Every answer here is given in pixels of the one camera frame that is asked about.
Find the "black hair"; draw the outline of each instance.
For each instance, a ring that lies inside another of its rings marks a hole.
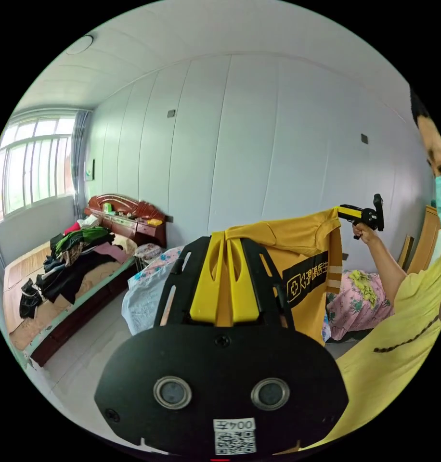
[[[431,117],[429,115],[428,110],[424,106],[424,104],[418,98],[418,95],[413,91],[412,87],[410,87],[410,106],[411,106],[411,110],[412,110],[413,120],[415,121],[416,126],[418,126],[418,117],[419,116],[423,116],[423,117],[427,117],[427,118]]]
[[[398,347],[401,347],[402,345],[405,345],[406,343],[410,343],[410,342],[413,342],[414,340],[416,340],[420,335],[424,334],[424,332],[426,332],[429,327],[431,327],[437,320],[439,319],[439,316],[436,316],[419,334],[417,334],[415,337],[407,340],[406,342],[402,342],[402,343],[399,343],[398,345],[396,346],[390,346],[389,348],[375,348],[373,350],[374,353],[388,353],[392,350],[395,350],[396,348]]]

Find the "yellow object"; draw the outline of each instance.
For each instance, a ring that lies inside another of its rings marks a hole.
[[[224,257],[224,233],[214,232],[190,308],[190,317],[198,322],[216,322]]]
[[[370,302],[371,309],[374,309],[378,297],[375,294],[373,287],[370,285],[367,276],[356,270],[353,271],[349,277],[354,281],[355,286],[362,292],[363,299],[368,300]]]
[[[163,222],[161,220],[157,220],[156,218],[152,218],[151,220],[147,221],[147,224],[150,226],[159,226],[162,225]]]
[[[354,218],[362,218],[362,213],[360,210],[354,210],[353,208],[340,207],[340,206],[336,207],[336,209],[339,213],[351,215]]]
[[[227,241],[232,321],[255,321],[259,310],[240,239]]]
[[[322,345],[325,294],[327,291],[338,294],[341,285],[340,226],[337,208],[332,208],[306,217],[236,226],[225,232],[227,243],[232,241],[232,252],[238,249],[241,238],[250,238],[266,248],[286,285],[295,329]],[[235,303],[240,306],[254,294],[246,279],[242,282],[244,260],[241,257],[235,260],[231,254],[229,259],[231,303],[235,307]],[[235,264],[241,269],[238,280],[232,275]]]
[[[349,404],[325,439],[301,450],[328,443],[360,428],[403,391],[431,351],[441,331],[441,321],[435,321],[416,340],[392,351],[376,353],[374,349],[393,347],[415,338],[438,316],[440,305],[441,257],[426,271],[408,275],[394,299],[395,314],[336,361],[346,384]]]

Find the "screw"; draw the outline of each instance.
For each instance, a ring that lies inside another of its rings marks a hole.
[[[219,335],[214,343],[221,348],[226,348],[230,345],[230,338],[226,335]]]
[[[120,420],[118,413],[116,411],[114,411],[113,409],[106,409],[105,410],[105,417],[108,420],[112,420],[115,423],[118,423],[119,420]]]

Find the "floor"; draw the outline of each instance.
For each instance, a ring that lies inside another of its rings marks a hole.
[[[121,316],[124,294],[115,298],[72,336],[43,368],[35,362],[29,365],[27,375],[58,411],[78,425],[125,446],[162,452],[145,444],[134,446],[117,437],[103,420],[93,400],[106,362],[116,348],[131,337]],[[334,358],[338,358],[355,344],[328,344],[327,349]]]

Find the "ceiling light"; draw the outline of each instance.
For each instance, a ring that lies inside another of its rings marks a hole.
[[[92,45],[94,41],[94,37],[92,35],[85,35],[81,37],[79,40],[76,40],[73,45],[69,46],[66,49],[66,54],[79,54],[83,51],[87,50]]]

